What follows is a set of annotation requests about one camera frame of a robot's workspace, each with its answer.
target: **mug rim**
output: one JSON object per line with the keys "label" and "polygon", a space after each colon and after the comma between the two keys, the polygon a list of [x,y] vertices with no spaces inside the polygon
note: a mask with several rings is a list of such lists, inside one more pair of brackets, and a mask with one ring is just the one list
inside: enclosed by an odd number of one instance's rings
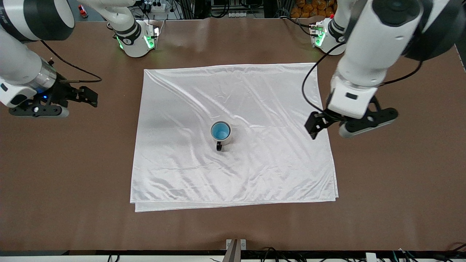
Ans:
{"label": "mug rim", "polygon": [[[224,138],[224,139],[217,139],[217,138],[216,138],[215,136],[213,136],[213,134],[212,134],[212,129],[213,129],[213,127],[214,127],[216,124],[220,124],[220,123],[226,124],[226,126],[228,127],[228,136],[227,136],[226,138]],[[231,128],[231,126],[230,126],[227,122],[225,122],[225,121],[217,121],[217,122],[213,123],[212,126],[210,127],[210,135],[213,137],[213,139],[215,139],[215,140],[217,140],[217,141],[219,141],[219,142],[227,140],[227,139],[231,136],[231,134],[232,134],[232,128]]]}

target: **red object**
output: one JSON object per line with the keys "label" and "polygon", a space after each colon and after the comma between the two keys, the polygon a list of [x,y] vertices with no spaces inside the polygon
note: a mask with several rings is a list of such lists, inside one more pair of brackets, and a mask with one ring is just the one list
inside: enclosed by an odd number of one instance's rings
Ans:
{"label": "red object", "polygon": [[83,17],[83,18],[87,18],[88,17],[88,14],[86,12],[86,9],[84,9],[84,7],[82,5],[78,5],[78,8],[79,8],[79,14]]}

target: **white cloth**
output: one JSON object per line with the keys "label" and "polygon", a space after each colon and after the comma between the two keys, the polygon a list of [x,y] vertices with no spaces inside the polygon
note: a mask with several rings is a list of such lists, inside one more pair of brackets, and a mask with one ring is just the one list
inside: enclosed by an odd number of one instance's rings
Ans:
{"label": "white cloth", "polygon": [[[136,212],[335,201],[327,131],[301,95],[313,63],[145,70],[131,180]],[[305,86],[322,106],[317,72]],[[216,151],[211,125],[232,126]]]}

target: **table surface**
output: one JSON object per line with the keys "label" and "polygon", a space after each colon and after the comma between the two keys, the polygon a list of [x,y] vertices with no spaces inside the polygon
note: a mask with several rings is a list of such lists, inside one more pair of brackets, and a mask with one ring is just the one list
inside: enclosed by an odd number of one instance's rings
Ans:
{"label": "table surface", "polygon": [[[445,250],[466,241],[466,74],[455,49],[378,91],[383,107],[399,111],[393,124],[351,139],[329,128],[336,202],[135,213],[143,69],[315,62],[322,54],[296,25],[274,19],[167,21],[158,50],[138,59],[112,35],[104,22],[85,22],[49,43],[103,78],[88,85],[99,94],[97,108],[70,103],[65,119],[0,110],[1,250],[210,250],[228,238],[247,239],[248,249]],[[40,43],[30,48],[53,57]],[[318,67],[324,99],[338,59]],[[54,60],[68,79],[88,77]],[[416,65],[401,58],[387,79]]]}

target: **mug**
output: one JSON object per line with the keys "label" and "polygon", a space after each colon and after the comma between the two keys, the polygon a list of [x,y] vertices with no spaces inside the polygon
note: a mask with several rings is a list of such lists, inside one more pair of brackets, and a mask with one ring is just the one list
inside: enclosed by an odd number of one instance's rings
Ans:
{"label": "mug", "polygon": [[232,139],[232,129],[227,122],[217,121],[210,128],[210,134],[217,142],[217,151],[222,151],[222,146],[228,144]]}

